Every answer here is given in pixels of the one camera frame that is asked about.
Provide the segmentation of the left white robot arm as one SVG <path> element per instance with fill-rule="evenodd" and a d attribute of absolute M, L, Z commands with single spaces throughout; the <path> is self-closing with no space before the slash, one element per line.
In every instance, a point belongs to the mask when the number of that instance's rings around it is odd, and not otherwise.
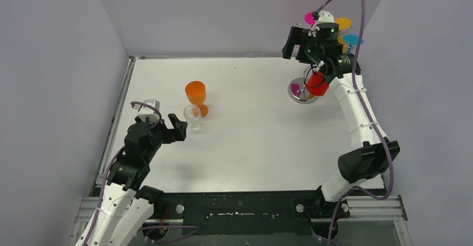
<path fill-rule="evenodd" d="M 127 245 L 147 219 L 165 213 L 163 191 L 142 183 L 158 149 L 186 138 L 188 123 L 175 114 L 168 117 L 172 128 L 162 119 L 152 123 L 135 118 L 107 168 L 98 204 L 76 245 Z"/>

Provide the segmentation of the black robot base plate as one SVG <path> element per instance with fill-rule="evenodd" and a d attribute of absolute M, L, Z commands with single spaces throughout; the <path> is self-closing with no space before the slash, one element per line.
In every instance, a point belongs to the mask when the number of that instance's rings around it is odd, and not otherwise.
<path fill-rule="evenodd" d="M 163 200 L 144 225 L 182 224 L 182 234 L 200 227 L 200 235 L 310 235 L 313 226 L 328 234 L 332 218 L 350 216 L 320 190 L 165 193 Z"/>

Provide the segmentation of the orange wine glass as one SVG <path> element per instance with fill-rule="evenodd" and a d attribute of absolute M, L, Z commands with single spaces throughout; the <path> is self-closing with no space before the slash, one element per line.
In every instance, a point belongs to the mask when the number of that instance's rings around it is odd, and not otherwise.
<path fill-rule="evenodd" d="M 201 81 L 192 81 L 188 83 L 185 87 L 185 93 L 189 102 L 200 108 L 202 117 L 206 117 L 209 109 L 204 104 L 206 100 L 206 88 L 204 83 Z"/>

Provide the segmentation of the red wine glass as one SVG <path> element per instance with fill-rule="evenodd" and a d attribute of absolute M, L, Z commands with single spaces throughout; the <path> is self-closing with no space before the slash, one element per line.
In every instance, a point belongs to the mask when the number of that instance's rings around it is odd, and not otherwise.
<path fill-rule="evenodd" d="M 314 96 L 321 97 L 325 95 L 329 88 L 322 73 L 318 71 L 312 71 L 311 75 L 306 79 L 306 89 Z"/>

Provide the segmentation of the clear wine glass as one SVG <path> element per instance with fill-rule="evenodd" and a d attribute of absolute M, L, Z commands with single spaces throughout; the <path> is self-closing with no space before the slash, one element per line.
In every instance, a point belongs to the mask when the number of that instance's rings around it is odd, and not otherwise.
<path fill-rule="evenodd" d="M 203 121 L 201 110 L 197 105 L 188 105 L 184 109 L 184 116 L 187 121 L 187 126 L 192 131 L 199 131 L 202 128 Z"/>

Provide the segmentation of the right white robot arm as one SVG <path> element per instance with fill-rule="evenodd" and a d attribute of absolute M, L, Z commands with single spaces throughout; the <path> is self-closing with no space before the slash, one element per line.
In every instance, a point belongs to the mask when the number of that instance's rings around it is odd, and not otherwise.
<path fill-rule="evenodd" d="M 366 96 L 361 68 L 354 54 L 344 53 L 338 41 L 339 25 L 321 23 L 314 31 L 292 26 L 282 57 L 290 59 L 299 46 L 296 60 L 307 64 L 301 78 L 288 86 L 288 95 L 297 103 L 310 104 L 322 96 L 322 88 L 335 94 L 348 123 L 353 150 L 337 160 L 338 171 L 320 187 L 322 197 L 314 202 L 315 212 L 328 217 L 336 211 L 336 201 L 360 184 L 385 171 L 393 171 L 400 151 L 380 127 Z"/>

